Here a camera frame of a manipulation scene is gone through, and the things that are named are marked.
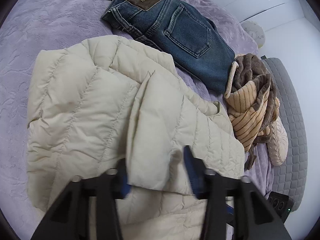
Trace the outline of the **cream quilted down jacket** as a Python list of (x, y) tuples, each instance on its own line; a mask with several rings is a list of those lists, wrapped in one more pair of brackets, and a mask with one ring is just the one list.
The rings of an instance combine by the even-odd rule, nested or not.
[(27, 193), (41, 211), (74, 176), (126, 160), (125, 239), (199, 239), (206, 202), (192, 195), (184, 146), (225, 177), (244, 172), (244, 148), (221, 103), (189, 88), (171, 55), (120, 36), (41, 51), (27, 119)]

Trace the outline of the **grey quilted headboard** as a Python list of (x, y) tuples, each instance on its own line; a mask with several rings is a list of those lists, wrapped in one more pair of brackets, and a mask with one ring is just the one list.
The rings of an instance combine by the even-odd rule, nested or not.
[(280, 59), (264, 58), (277, 88), (279, 116), (287, 133), (289, 149), (283, 164), (275, 167), (272, 190), (293, 200), (292, 211), (298, 210), (303, 199), (307, 169), (308, 146), (302, 111), (296, 90)]

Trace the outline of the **cream fluffy pillow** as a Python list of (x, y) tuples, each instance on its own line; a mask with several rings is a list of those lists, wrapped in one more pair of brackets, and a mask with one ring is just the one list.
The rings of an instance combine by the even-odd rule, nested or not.
[(271, 135), (267, 143), (268, 156), (273, 166), (280, 166), (284, 163), (289, 149), (287, 132), (280, 117), (270, 124)]

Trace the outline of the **brown striped fleece robe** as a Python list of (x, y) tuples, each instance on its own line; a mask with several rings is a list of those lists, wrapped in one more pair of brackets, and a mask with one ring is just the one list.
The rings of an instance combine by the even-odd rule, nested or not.
[(259, 57), (248, 53), (235, 58), (224, 98), (234, 135), (248, 153), (245, 169), (249, 170), (256, 159), (255, 145), (272, 137), (280, 105), (272, 75)]

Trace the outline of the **round white plush cushion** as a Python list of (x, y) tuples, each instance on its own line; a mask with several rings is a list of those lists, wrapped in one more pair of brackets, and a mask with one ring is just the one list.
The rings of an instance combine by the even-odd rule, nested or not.
[(244, 31), (253, 38), (258, 48), (261, 48), (265, 44), (265, 32), (259, 24), (253, 21), (244, 21), (241, 26)]

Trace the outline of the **blue denim jeans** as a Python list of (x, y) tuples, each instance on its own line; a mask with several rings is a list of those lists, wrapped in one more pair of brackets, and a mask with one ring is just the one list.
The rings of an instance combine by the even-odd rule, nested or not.
[(134, 40), (172, 55), (174, 63), (223, 94), (235, 53), (215, 24), (181, 0), (108, 0), (101, 17)]

